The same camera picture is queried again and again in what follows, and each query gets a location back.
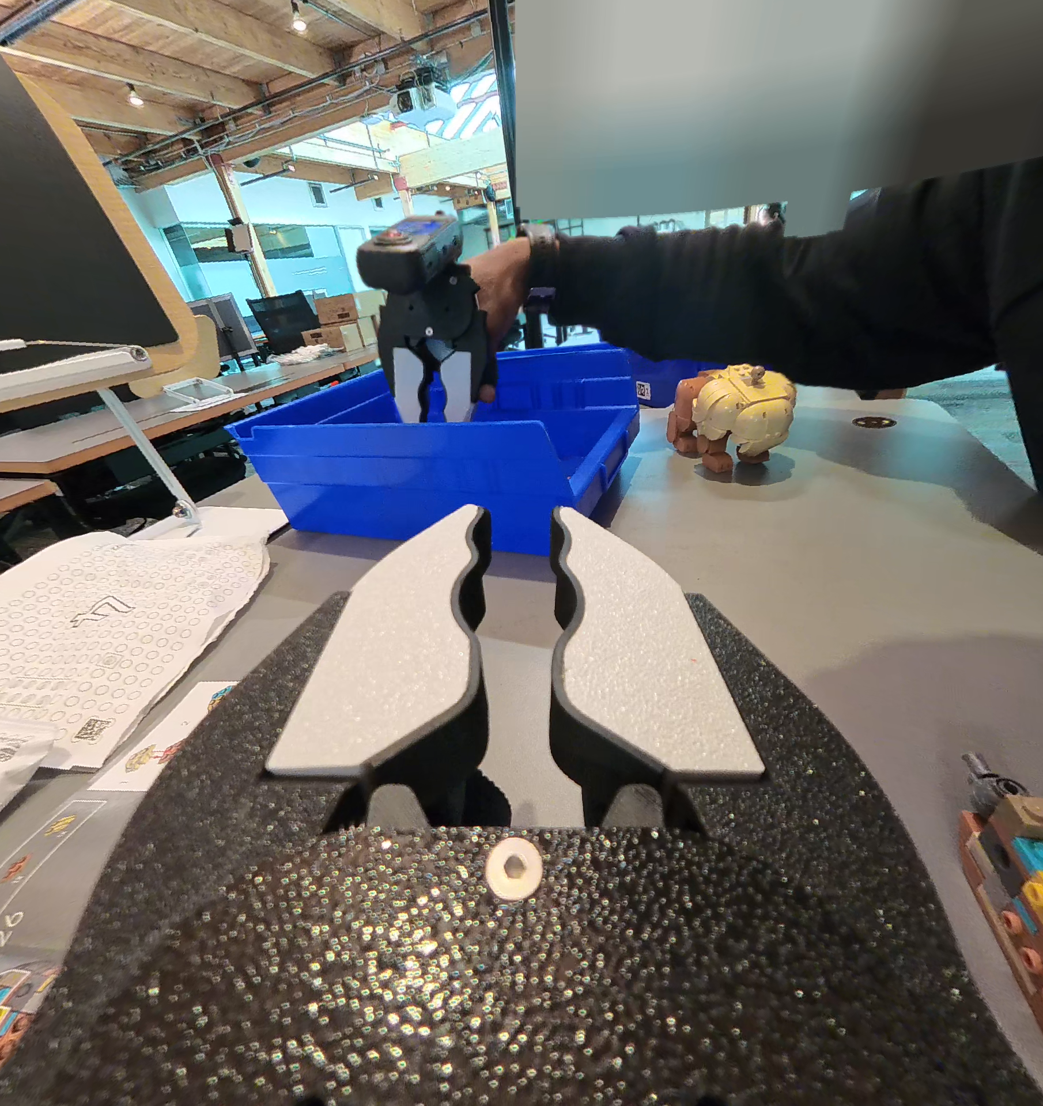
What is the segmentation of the white screen stand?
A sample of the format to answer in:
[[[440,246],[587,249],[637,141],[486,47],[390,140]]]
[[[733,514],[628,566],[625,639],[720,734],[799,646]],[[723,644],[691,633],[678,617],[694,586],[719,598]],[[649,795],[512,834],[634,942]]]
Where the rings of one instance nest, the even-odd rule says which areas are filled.
[[[138,345],[75,343],[61,340],[0,340],[0,356],[41,347],[42,349],[81,349],[75,356],[52,361],[35,367],[0,373],[0,413],[33,406],[56,398],[61,393],[97,392],[105,407],[140,450],[161,483],[173,493],[173,518],[182,524],[182,535],[192,536],[202,530],[199,508],[180,480],[173,474],[152,440],[134,420],[127,407],[112,392],[116,378],[126,380],[140,371],[152,371],[152,355]]]

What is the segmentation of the blue labelled plastic bin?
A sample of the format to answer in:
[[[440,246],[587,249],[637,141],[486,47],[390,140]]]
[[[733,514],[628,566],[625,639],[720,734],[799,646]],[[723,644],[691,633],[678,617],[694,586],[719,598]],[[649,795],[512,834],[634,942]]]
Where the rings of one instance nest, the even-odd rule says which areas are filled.
[[[682,359],[653,362],[632,351],[626,351],[632,380],[636,384],[642,407],[669,408],[675,401],[681,380],[692,380],[709,366]]]

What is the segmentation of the ceiling mounted device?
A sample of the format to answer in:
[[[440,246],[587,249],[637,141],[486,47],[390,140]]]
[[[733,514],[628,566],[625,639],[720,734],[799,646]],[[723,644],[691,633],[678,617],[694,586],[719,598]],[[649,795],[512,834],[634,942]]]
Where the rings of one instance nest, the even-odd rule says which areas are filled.
[[[435,122],[452,119],[457,109],[449,91],[448,71],[444,65],[436,64],[423,64],[406,73],[390,101],[395,118],[423,128]]]

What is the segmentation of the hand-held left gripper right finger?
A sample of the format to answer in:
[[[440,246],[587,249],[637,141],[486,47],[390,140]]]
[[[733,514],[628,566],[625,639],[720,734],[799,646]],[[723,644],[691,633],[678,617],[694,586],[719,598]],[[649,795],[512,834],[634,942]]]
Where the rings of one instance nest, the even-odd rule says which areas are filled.
[[[685,786],[761,783],[765,763],[672,576],[569,507],[550,520],[550,564],[561,633],[549,748],[584,824],[628,787],[650,789],[666,814]]]

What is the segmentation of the brown and cream lego animal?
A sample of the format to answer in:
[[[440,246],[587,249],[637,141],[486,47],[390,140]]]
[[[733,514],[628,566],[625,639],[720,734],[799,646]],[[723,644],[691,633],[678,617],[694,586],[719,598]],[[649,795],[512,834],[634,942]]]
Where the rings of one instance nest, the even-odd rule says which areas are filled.
[[[736,461],[761,465],[786,441],[796,400],[796,386],[763,366],[700,371],[677,386],[667,441],[713,474],[729,474]]]

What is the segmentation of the clear plastic box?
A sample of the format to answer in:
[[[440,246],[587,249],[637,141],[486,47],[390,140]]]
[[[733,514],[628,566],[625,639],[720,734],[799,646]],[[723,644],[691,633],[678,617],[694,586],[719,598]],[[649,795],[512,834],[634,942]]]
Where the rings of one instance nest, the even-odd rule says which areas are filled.
[[[174,380],[163,388],[165,399],[173,403],[169,410],[187,411],[213,407],[236,398],[233,388],[218,378],[192,377]]]

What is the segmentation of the multicoloured lego build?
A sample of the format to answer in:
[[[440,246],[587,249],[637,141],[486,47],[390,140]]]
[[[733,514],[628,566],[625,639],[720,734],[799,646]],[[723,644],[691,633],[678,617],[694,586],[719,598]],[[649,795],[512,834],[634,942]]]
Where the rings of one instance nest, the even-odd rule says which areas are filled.
[[[959,814],[964,878],[1043,1035],[1043,796],[967,752]]]

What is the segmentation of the black office chair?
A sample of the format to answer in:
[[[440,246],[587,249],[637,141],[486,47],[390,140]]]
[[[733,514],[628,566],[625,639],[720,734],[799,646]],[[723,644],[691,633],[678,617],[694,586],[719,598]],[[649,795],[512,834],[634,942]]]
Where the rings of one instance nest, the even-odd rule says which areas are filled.
[[[301,349],[307,344],[304,334],[320,326],[319,315],[303,290],[275,298],[248,298],[246,303],[273,355]]]

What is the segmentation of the person's right hand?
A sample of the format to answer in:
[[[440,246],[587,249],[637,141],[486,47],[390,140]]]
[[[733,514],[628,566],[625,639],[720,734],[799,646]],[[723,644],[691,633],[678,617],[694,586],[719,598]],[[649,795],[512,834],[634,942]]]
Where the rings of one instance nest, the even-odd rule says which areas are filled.
[[[492,354],[500,349],[526,303],[530,248],[529,238],[520,234],[473,255],[468,265],[477,285],[478,309],[486,316],[488,351]]]

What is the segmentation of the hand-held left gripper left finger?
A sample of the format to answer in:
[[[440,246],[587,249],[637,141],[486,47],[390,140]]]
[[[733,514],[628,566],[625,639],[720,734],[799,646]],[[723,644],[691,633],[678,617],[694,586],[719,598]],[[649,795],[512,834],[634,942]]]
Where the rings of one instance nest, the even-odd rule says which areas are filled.
[[[492,519],[459,507],[366,572],[267,757],[273,778],[401,785],[459,822],[488,744],[477,629]]]

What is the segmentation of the black screen with wooden frame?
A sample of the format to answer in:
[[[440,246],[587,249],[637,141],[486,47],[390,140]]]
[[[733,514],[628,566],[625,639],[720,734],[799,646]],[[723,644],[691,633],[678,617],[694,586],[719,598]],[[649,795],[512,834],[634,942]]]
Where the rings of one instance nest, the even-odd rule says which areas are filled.
[[[197,319],[85,134],[41,84],[0,55],[0,340],[131,344],[143,380],[191,363]],[[33,347],[0,373],[75,356]]]

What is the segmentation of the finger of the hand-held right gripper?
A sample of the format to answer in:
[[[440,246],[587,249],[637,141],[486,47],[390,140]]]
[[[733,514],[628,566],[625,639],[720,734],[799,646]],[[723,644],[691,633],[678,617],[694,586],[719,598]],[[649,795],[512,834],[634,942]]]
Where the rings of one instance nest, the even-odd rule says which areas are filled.
[[[437,359],[424,344],[415,349],[396,347],[392,354],[392,395],[401,422],[426,422]]]
[[[444,420],[469,422],[474,410],[472,393],[472,356],[452,351],[440,364],[439,378],[444,388]]]

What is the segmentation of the lego instruction booklet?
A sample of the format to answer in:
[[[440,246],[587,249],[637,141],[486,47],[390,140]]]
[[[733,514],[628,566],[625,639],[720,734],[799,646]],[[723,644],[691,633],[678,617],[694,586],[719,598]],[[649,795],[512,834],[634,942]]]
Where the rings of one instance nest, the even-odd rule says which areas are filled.
[[[60,973],[90,893],[140,799],[234,681],[201,681],[0,863],[0,1070]]]

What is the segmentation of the grey monitor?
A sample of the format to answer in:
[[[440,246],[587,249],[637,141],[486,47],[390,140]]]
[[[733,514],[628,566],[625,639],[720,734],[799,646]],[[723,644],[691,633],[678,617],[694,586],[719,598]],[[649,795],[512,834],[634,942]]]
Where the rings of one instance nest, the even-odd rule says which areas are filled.
[[[246,371],[246,362],[253,367],[263,363],[252,331],[246,324],[232,293],[197,298],[188,301],[187,306],[195,316],[209,319],[213,325],[218,364],[234,364],[238,371]]]

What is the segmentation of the black wrist watch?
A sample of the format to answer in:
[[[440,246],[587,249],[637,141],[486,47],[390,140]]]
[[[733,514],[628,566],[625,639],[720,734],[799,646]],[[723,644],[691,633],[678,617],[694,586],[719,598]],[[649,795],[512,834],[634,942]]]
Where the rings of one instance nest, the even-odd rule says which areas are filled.
[[[520,225],[518,237],[529,248],[524,307],[526,312],[550,315],[559,285],[559,229],[526,220]]]

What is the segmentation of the black pole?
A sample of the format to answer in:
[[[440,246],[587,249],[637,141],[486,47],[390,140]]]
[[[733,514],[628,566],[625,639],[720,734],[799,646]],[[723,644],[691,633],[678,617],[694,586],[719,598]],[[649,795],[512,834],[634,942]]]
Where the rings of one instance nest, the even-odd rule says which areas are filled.
[[[505,149],[505,168],[511,187],[514,225],[517,232],[522,228],[517,186],[517,84],[515,55],[509,3],[489,1],[488,15],[496,55],[496,79],[501,108],[501,135]]]

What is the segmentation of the person's right forearm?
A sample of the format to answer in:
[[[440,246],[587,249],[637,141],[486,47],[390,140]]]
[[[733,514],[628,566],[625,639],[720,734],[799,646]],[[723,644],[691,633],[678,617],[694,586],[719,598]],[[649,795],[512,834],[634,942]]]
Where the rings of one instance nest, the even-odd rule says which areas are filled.
[[[997,364],[999,228],[1043,206],[1043,159],[887,186],[839,230],[776,226],[559,241],[550,314],[654,362],[909,388]]]

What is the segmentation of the wooden background desk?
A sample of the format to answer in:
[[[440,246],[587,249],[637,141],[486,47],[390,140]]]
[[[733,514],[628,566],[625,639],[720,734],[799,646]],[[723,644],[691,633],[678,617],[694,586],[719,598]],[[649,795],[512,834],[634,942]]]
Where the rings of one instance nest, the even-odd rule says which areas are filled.
[[[268,399],[331,380],[352,366],[376,359],[376,346],[338,353],[293,366],[262,367],[225,378],[230,395],[206,407],[182,407],[180,400],[159,394],[124,404],[131,421],[150,439],[179,434],[201,422],[255,407]],[[76,465],[88,463],[131,447],[126,428],[108,409],[74,416],[48,426],[0,435],[0,476],[45,478]]]

